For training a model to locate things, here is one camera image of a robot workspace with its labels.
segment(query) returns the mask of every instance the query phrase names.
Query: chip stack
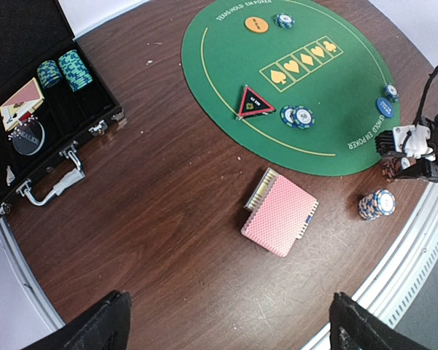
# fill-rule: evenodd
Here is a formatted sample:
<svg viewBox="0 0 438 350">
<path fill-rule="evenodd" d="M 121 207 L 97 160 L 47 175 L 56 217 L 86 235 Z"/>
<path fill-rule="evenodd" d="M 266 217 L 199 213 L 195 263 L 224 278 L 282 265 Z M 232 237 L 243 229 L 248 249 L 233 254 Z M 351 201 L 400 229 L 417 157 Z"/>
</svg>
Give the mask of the chip stack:
<svg viewBox="0 0 438 350">
<path fill-rule="evenodd" d="M 58 64 L 73 92 L 82 89 L 93 81 L 93 77 L 89 74 L 89 70 L 81 61 L 76 50 L 68 51 L 62 55 L 58 59 Z"/>
<path fill-rule="evenodd" d="M 293 122 L 293 114 L 295 113 L 295 107 L 292 106 L 284 106 L 280 110 L 280 117 L 284 124 L 290 126 L 291 128 L 296 128 L 296 123 Z"/>
<path fill-rule="evenodd" d="M 384 162 L 381 165 L 383 177 L 387 182 L 394 182 L 394 177 L 411 166 L 408 158 L 392 158 L 391 160 Z"/>
<path fill-rule="evenodd" d="M 311 109 L 298 106 L 293 111 L 293 122 L 299 129 L 309 129 L 315 124 L 315 116 Z"/>
<path fill-rule="evenodd" d="M 367 221 L 392 215 L 395 210 L 396 199 L 388 190 L 378 190 L 358 203 L 358 213 Z"/>
<path fill-rule="evenodd" d="M 42 62 L 37 69 L 37 76 L 44 89 L 51 88 L 60 82 L 62 76 L 55 61 Z"/>
<path fill-rule="evenodd" d="M 393 84 L 387 84 L 383 89 L 383 92 L 389 101 L 393 103 L 399 101 L 399 94 Z"/>
<path fill-rule="evenodd" d="M 274 23 L 281 28 L 290 29 L 295 25 L 295 20 L 290 15 L 280 13 L 274 17 Z"/>
</svg>

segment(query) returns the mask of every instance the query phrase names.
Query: wooden table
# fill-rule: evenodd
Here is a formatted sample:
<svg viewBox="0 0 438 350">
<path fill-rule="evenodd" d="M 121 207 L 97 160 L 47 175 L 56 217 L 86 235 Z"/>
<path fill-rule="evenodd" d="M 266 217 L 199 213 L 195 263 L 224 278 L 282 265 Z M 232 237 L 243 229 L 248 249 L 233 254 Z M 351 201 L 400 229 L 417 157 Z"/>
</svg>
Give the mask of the wooden table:
<svg viewBox="0 0 438 350">
<path fill-rule="evenodd" d="M 367 0 L 319 0 L 380 51 L 415 116 L 432 68 Z M 87 178 L 43 209 L 21 200 L 9 223 L 43 290 L 70 321 L 111 289 L 133 298 L 130 349 L 299 349 L 351 295 L 404 226 L 426 184 L 387 185 L 375 166 L 322 178 L 274 166 L 225 135 L 180 66 L 183 34 L 208 0 L 156 0 L 80 44 L 126 111 L 125 125 L 78 151 Z M 425 115 L 438 112 L 438 80 Z M 285 259 L 240 235 L 242 209 L 273 166 L 320 200 Z M 71 164 L 37 188 L 42 196 Z M 393 217 L 365 223 L 360 195 L 387 187 Z"/>
</svg>

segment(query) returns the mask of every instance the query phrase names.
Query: case handle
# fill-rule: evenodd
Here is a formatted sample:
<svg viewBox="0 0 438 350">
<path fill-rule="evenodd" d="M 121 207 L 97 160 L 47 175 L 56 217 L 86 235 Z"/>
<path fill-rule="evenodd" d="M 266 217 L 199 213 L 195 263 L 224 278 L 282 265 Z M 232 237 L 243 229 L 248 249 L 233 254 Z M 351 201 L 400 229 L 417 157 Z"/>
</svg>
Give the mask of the case handle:
<svg viewBox="0 0 438 350">
<path fill-rule="evenodd" d="M 42 201 L 38 201 L 32 194 L 31 188 L 31 180 L 27 179 L 20 188 L 17 189 L 16 193 L 19 193 L 23 197 L 27 197 L 29 201 L 35 206 L 44 206 L 50 202 L 52 198 L 55 196 L 61 195 L 64 190 L 73 186 L 78 181 L 85 178 L 85 173 L 82 171 L 82 164 L 78 156 L 76 156 L 76 149 L 73 145 L 70 148 L 61 152 L 61 155 L 64 155 L 66 159 L 70 159 L 76 165 L 76 167 L 67 173 L 56 185 L 53 186 L 53 189 L 45 196 Z"/>
</svg>

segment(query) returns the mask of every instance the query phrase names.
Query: poker case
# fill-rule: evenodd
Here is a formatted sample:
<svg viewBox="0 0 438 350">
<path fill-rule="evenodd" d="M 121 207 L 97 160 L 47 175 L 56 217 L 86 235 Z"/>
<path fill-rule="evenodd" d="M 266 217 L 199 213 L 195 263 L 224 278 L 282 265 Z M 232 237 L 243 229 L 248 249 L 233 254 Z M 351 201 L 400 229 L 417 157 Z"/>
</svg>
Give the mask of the poker case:
<svg viewBox="0 0 438 350">
<path fill-rule="evenodd" d="M 0 0 L 0 106 L 29 80 L 37 78 L 37 68 L 43 61 L 58 62 L 73 49 L 93 82 L 75 93 L 65 77 L 49 89 L 40 85 L 45 101 L 34 113 L 45 130 L 40 151 L 32 156 L 16 152 L 0 123 L 0 217 L 9 212 L 16 196 L 44 206 L 65 186 L 69 187 L 75 176 L 83 178 L 78 149 L 124 117 L 120 104 L 74 40 L 57 0 Z M 43 200 L 37 200 L 33 186 L 64 161 L 73 162 L 74 170 L 67 174 L 64 184 L 58 183 Z M 8 166 L 15 176 L 9 185 Z"/>
</svg>

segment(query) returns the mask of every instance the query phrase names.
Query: yellow line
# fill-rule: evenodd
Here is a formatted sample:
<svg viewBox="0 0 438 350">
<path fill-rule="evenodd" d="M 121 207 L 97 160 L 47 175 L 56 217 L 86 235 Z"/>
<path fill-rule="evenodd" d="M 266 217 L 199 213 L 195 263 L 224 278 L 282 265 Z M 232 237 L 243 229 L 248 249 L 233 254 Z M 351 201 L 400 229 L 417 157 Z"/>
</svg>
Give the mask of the yellow line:
<svg viewBox="0 0 438 350">
<path fill-rule="evenodd" d="M 293 2 L 294 4 L 298 4 L 298 5 L 302 5 L 302 6 L 305 6 L 305 7 L 308 7 L 309 9 L 313 9 L 313 10 L 315 10 L 315 11 L 318 11 L 319 13 L 322 13 L 323 15 L 325 15 L 325 16 L 327 16 L 327 17 L 329 17 L 329 18 L 331 18 L 333 21 L 335 21 L 335 22 L 338 22 L 338 24 L 340 24 L 341 26 L 343 26 L 344 28 L 346 28 L 352 35 L 354 35 L 354 37 L 366 48 L 366 50 L 368 51 L 368 53 L 371 55 L 371 57 L 373 58 L 373 61 L 377 64 L 377 66 L 378 66 L 378 69 L 380 70 L 380 73 L 381 73 L 381 76 L 383 77 L 383 80 L 384 80 L 384 82 L 385 82 L 385 84 L 388 84 L 387 82 L 386 82 L 386 78 L 385 78 L 385 75 L 384 75 L 384 73 L 383 73 L 383 70 L 381 69 L 381 67 L 380 67 L 380 64 L 378 63 L 378 61 L 376 60 L 376 58 L 373 56 L 373 54 L 372 54 L 372 51 L 370 51 L 369 50 L 369 48 L 365 45 L 365 43 L 364 42 L 362 42 L 361 41 L 361 39 L 358 37 L 358 36 L 356 36 L 356 34 L 353 32 L 353 31 L 351 31 L 344 23 L 341 23 L 340 21 L 338 21 L 336 18 L 333 18 L 333 17 L 331 17 L 330 15 L 328 15 L 327 13 L 325 13 L 325 12 L 323 12 L 323 11 L 321 11 L 321 10 L 319 10 L 319 9 L 316 9 L 316 8 L 314 8 L 314 7 L 311 7 L 311 6 L 309 6 L 309 5 L 306 5 L 306 4 L 302 4 L 301 2 L 297 2 L 297 1 L 293 1 L 293 0 L 284 0 L 284 1 L 287 1 L 287 2 Z"/>
<path fill-rule="evenodd" d="M 274 142 L 277 142 L 278 144 L 283 145 L 284 147 L 287 147 L 287 148 L 290 148 L 290 149 L 294 149 L 294 150 L 299 151 L 299 152 L 302 152 L 302 153 L 307 153 L 308 155 L 320 155 L 320 156 L 322 156 L 322 157 L 336 157 L 335 154 L 329 154 L 329 153 L 318 153 L 318 152 L 306 151 L 305 149 L 300 149 L 300 148 L 297 148 L 297 147 L 293 147 L 293 146 L 291 146 L 291 145 L 289 145 L 289 144 L 285 144 L 284 142 L 281 142 L 281 141 L 279 141 L 279 140 L 276 140 L 275 138 L 273 138 L 273 137 L 271 137 L 271 136 L 269 136 L 269 135 L 266 135 L 263 131 L 261 131 L 260 129 L 258 129 L 258 128 L 256 128 L 255 126 L 251 125 L 251 124 L 250 124 L 247 120 L 245 120 L 245 119 L 242 119 L 242 122 L 244 122 L 245 124 L 247 124 L 247 125 L 248 125 L 249 127 L 251 127 L 254 131 L 260 133 L 261 135 L 267 137 L 268 139 L 270 139 L 270 140 L 272 140 L 272 141 L 274 141 Z"/>
<path fill-rule="evenodd" d="M 227 108 L 229 108 L 229 109 L 232 111 L 232 113 L 234 113 L 236 116 L 238 116 L 238 113 L 235 112 L 235 110 L 234 110 L 232 107 L 230 107 L 229 104 L 226 102 L 226 100 L 224 100 L 224 98 L 219 94 L 218 89 L 216 89 L 216 87 L 215 87 L 214 84 L 212 83 L 212 80 L 211 80 L 211 78 L 210 78 L 210 75 L 209 75 L 208 72 L 207 72 L 206 64 L 204 63 L 204 40 L 206 39 L 207 29 L 208 29 L 208 27 L 206 27 L 206 29 L 204 30 L 203 39 L 201 40 L 201 62 L 203 63 L 203 70 L 204 70 L 204 73 L 206 74 L 206 78 L 207 78 L 208 82 L 210 82 L 211 88 L 214 90 L 214 92 L 216 93 L 216 95 L 218 95 L 218 98 L 219 98 L 219 99 L 220 99 L 220 100 L 221 100 L 221 101 L 227 106 Z M 284 142 L 281 142 L 281 141 L 279 141 L 279 140 L 276 140 L 275 138 L 273 138 L 273 137 L 271 137 L 271 136 L 269 136 L 269 135 L 266 135 L 263 131 L 261 131 L 261 130 L 259 130 L 258 128 L 256 128 L 255 126 L 251 125 L 251 124 L 250 124 L 247 120 L 245 120 L 245 119 L 242 119 L 242 122 L 244 122 L 246 125 L 248 125 L 250 128 L 252 128 L 254 131 L 260 133 L 261 135 L 265 136 L 266 138 L 270 139 L 271 141 L 274 141 L 274 142 L 276 142 L 276 143 L 278 143 L 278 144 L 280 144 L 280 145 L 282 145 L 282 146 L 284 146 L 284 147 L 287 147 L 287 148 L 293 149 L 293 150 L 298 151 L 298 152 L 306 153 L 306 154 L 308 154 L 308 155 L 320 155 L 320 156 L 322 156 L 322 157 L 336 157 L 335 154 L 329 154 L 329 153 L 318 153 L 318 152 L 312 152 L 312 151 L 307 151 L 307 150 L 305 150 L 305 149 L 300 149 L 300 148 L 297 148 L 297 147 L 293 147 L 293 146 L 291 146 L 291 145 L 289 145 L 289 144 L 285 144 Z"/>
</svg>

